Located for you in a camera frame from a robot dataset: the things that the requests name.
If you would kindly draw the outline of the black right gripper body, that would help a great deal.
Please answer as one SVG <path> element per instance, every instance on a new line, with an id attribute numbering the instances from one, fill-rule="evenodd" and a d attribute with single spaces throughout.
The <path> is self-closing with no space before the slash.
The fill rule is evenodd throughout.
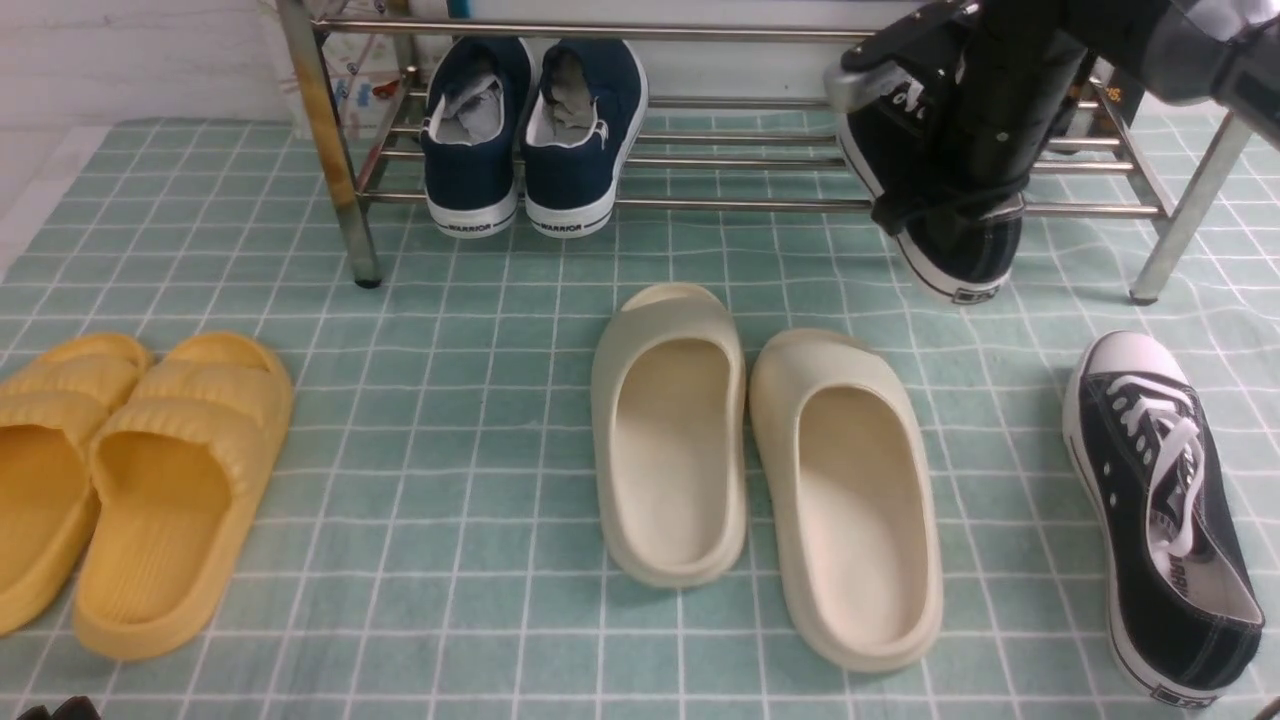
<path id="1" fill-rule="evenodd" d="M 870 106 L 905 81 L 932 108 L 882 141 L 897 174 L 873 202 L 890 234 L 1019 234 L 1023 191 L 1089 49 L 1092 1 L 933 1 L 846 50 L 824 73 L 832 109 Z"/>

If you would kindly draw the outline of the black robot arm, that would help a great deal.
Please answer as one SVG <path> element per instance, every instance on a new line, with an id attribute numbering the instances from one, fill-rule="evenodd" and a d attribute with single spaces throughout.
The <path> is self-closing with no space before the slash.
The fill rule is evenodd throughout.
<path id="1" fill-rule="evenodd" d="M 934 1 L 826 70 L 841 114 L 909 79 L 934 104 L 874 222 L 897 233 L 937 211 L 977 218 L 1020 193 L 1088 54 L 1162 102 L 1211 100 L 1277 141 L 1275 1 Z"/>

